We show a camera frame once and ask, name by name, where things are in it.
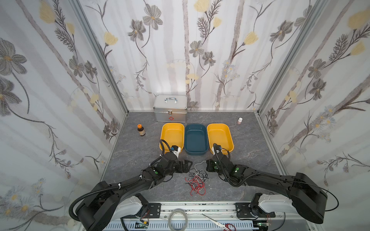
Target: metal mounting plate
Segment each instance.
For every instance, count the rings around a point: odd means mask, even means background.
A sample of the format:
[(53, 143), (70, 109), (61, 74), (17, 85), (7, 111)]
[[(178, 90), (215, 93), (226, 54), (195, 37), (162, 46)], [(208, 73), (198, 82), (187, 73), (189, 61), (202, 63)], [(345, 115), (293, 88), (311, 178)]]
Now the metal mounting plate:
[[(255, 218), (250, 214), (250, 208), (248, 207), (250, 203), (235, 203), (236, 216), (238, 218)], [(270, 217), (276, 217), (275, 213), (268, 213)], [(265, 213), (259, 213), (259, 217), (267, 217)]]
[[(149, 203), (149, 214), (145, 218), (159, 218), (161, 214), (161, 204), (160, 203)], [(137, 218), (135, 215), (128, 215), (123, 218)]]

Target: yellow plastic tray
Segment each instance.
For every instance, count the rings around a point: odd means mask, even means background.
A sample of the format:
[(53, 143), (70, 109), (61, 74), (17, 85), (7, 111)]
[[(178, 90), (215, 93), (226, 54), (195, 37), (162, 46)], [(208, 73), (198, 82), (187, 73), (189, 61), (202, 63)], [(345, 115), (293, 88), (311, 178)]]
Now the yellow plastic tray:
[[(211, 123), (207, 126), (209, 149), (212, 152), (213, 143), (221, 145), (222, 148), (229, 152), (234, 150), (234, 143), (231, 138), (229, 127), (224, 123)], [(222, 154), (227, 155), (226, 150), (222, 150)]]
[[(165, 140), (170, 147), (176, 145), (179, 146), (182, 151), (184, 149), (184, 136), (185, 127), (182, 123), (166, 123), (162, 127), (161, 139)], [(169, 152), (165, 143), (163, 143), (163, 146), (164, 150)]]

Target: floral wallpaper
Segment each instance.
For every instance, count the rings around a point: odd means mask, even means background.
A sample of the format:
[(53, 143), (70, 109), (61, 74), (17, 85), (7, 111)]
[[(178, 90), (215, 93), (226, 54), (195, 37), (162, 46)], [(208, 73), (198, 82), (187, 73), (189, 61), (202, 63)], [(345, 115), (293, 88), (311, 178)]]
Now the floral wallpaper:
[(257, 110), (313, 0), (80, 0), (130, 110)]
[[(370, 4), (329, 1), (261, 112), (289, 174), (334, 193), (326, 230), (368, 230)], [(327, 209), (336, 206), (328, 195)]]
[(77, 230), (125, 114), (67, 1), (1, 1), (0, 35), (1, 228)]

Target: aluminum frame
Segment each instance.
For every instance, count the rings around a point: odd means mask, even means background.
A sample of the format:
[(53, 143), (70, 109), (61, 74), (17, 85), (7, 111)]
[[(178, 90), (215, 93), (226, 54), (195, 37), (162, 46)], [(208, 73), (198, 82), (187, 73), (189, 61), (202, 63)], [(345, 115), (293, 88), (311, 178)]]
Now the aluminum frame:
[(115, 79), (114, 79), (114, 77), (113, 77), (113, 75), (112, 75), (112, 73), (109, 69), (107, 60), (104, 57), (103, 51), (101, 50), (100, 45), (98, 43), (98, 40), (96, 39), (96, 37), (94, 35), (94, 32), (91, 29), (91, 26), (90, 26), (90, 24), (87, 20), (87, 17), (86, 17), (86, 15), (85, 15), (85, 13), (82, 9), (82, 6), (81, 6), (79, 0), (69, 0), (69, 3), (71, 4), (76, 17), (77, 17), (85, 35), (86, 35), (86, 37), (87, 37), (95, 55), (96, 55), (96, 57), (98, 58), (99, 64), (103, 68), (104, 74), (108, 77), (109, 84), (111, 85), (111, 87), (113, 89), (113, 92), (116, 95), (116, 97), (117, 97), (117, 99), (120, 103), (121, 109), (123, 110), (123, 112), (127, 116), (128, 115), (128, 109), (127, 109), (126, 103), (122, 98), (122, 95), (121, 95), (121, 93), (120, 93), (120, 91), (117, 87), (117, 84), (115, 83)]
[(266, 109), (267, 104), (269, 103), (272, 95), (275, 93), (279, 83), (284, 77), (284, 74), (288, 70), (289, 66), (292, 64), (293, 60), (296, 58), (299, 49), (302, 47), (303, 43), (305, 42), (308, 34), (311, 32), (311, 29), (315, 25), (316, 21), (320, 17), (321, 13), (324, 11), (327, 3), (329, 0), (317, 0), (315, 5), (313, 6), (310, 16), (304, 23), (302, 29), (299, 31), (299, 34), (296, 40), (293, 43), (288, 55), (286, 56), (283, 65), (280, 67), (279, 71), (277, 72), (274, 80), (272, 81), (269, 89), (267, 90), (266, 94), (264, 95), (261, 104), (258, 108), (258, 112), (262, 112)]

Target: aluminum first aid box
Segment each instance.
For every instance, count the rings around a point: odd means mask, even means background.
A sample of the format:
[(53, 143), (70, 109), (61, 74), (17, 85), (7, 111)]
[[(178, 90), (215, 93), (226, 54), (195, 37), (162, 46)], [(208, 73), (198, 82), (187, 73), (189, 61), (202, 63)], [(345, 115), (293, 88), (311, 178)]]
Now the aluminum first aid box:
[(154, 115), (157, 122), (187, 121), (187, 95), (157, 95), (154, 102)]

